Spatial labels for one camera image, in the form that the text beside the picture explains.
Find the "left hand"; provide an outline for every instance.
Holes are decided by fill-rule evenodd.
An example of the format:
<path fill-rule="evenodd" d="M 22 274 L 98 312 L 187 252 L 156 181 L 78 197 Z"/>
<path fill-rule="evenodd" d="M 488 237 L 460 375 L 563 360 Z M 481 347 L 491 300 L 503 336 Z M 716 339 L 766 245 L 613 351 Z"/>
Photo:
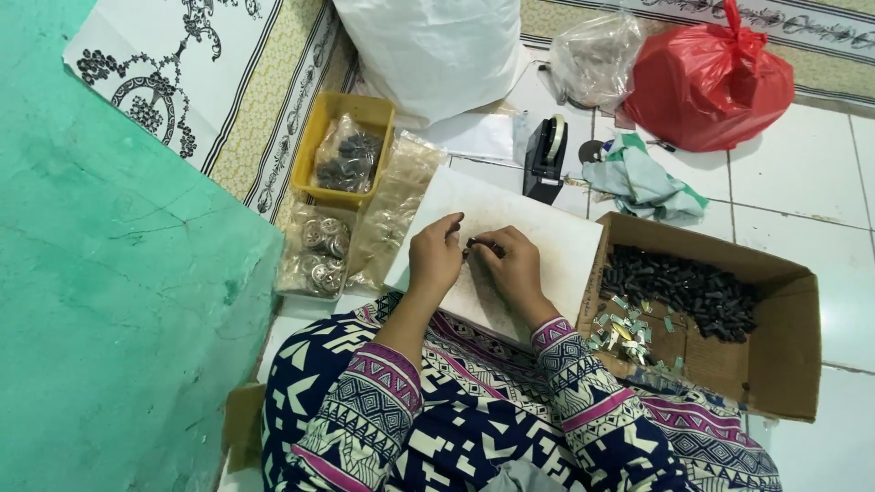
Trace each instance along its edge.
<path fill-rule="evenodd" d="M 457 212 L 433 222 L 410 240 L 410 286 L 440 303 L 459 278 L 462 249 L 459 223 L 465 214 Z"/>

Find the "teal painted surface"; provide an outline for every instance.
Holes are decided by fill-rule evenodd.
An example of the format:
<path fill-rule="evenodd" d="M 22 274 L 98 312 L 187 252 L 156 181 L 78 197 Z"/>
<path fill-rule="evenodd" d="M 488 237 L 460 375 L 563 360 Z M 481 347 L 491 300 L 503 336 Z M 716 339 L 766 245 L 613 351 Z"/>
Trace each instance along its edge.
<path fill-rule="evenodd" d="M 65 72 L 92 6 L 0 4 L 0 490 L 209 490 L 282 240 Z"/>

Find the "cloth rag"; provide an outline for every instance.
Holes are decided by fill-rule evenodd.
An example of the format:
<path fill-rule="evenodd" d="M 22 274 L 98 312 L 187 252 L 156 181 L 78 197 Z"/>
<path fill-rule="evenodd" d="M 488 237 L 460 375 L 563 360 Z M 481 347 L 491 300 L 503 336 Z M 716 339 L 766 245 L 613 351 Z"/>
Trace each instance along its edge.
<path fill-rule="evenodd" d="M 648 154 L 637 133 L 620 133 L 602 162 L 584 164 L 590 187 L 615 195 L 624 214 L 653 216 L 657 221 L 704 217 L 708 199 L 665 172 Z"/>
<path fill-rule="evenodd" d="M 585 492 L 579 481 L 565 488 L 528 461 L 501 463 L 499 473 L 479 492 Z"/>

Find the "white plastic bag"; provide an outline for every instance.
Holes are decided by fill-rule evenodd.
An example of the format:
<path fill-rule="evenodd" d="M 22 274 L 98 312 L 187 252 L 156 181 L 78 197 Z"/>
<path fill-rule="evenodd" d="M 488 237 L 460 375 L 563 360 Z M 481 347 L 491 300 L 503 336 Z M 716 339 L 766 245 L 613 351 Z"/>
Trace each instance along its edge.
<path fill-rule="evenodd" d="M 372 93 L 420 127 L 497 101 L 529 63 L 520 0 L 334 0 Z"/>
<path fill-rule="evenodd" d="M 553 38 L 549 69 L 558 99 L 613 109 L 632 92 L 632 67 L 644 44 L 638 20 L 627 11 L 594 18 Z"/>

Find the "plastic bag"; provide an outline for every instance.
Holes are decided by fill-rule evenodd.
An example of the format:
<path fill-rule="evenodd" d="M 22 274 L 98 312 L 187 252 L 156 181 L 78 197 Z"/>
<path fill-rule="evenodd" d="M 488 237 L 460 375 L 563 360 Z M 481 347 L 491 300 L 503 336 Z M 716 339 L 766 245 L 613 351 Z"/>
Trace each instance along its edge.
<path fill-rule="evenodd" d="M 349 115 L 328 127 L 316 150 L 310 185 L 350 193 L 367 193 L 380 157 L 382 139 L 367 133 Z"/>
<path fill-rule="evenodd" d="M 420 128 L 501 99 L 530 61 L 520 42 L 520 0 L 334 6 L 359 51 L 368 93 L 415 116 Z"/>
<path fill-rule="evenodd" d="M 360 214 L 350 246 L 347 288 L 382 290 L 431 177 L 448 159 L 446 150 L 406 130 L 396 134 L 374 198 Z"/>
<path fill-rule="evenodd" d="M 355 212 L 298 204 L 285 227 L 276 291 L 336 299 L 346 280 L 354 226 Z"/>
<path fill-rule="evenodd" d="M 576 25 L 553 38 L 549 70 L 564 101 L 615 108 L 632 92 L 630 73 L 644 36 L 638 20 L 618 11 Z"/>
<path fill-rule="evenodd" d="M 724 0 L 729 27 L 701 24 L 647 38 L 624 105 L 632 119 L 685 151 L 733 149 L 777 120 L 795 96 L 793 68 L 763 50 L 767 37 L 741 27 Z"/>

